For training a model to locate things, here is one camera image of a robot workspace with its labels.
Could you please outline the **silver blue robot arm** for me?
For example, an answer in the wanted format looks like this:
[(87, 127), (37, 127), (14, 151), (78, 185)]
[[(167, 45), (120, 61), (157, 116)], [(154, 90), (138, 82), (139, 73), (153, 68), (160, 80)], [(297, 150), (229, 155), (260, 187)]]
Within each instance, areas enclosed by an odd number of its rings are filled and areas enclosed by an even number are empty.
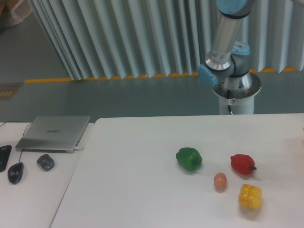
[(249, 72), (246, 66), (250, 54), (249, 45), (245, 45), (245, 54), (233, 53), (243, 18), (248, 16), (254, 0), (217, 0), (216, 7), (220, 12), (219, 24), (213, 39), (211, 51), (206, 54), (205, 63), (198, 66), (198, 75), (206, 85), (214, 87), (228, 77), (241, 77)]

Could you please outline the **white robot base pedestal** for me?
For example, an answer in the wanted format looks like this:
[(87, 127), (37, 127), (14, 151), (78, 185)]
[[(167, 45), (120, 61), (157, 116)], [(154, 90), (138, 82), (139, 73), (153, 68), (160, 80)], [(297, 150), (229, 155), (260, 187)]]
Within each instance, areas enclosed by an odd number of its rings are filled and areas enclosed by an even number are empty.
[(253, 114), (255, 96), (260, 89), (260, 78), (251, 72), (241, 77), (224, 79), (213, 87), (218, 97), (219, 114)]

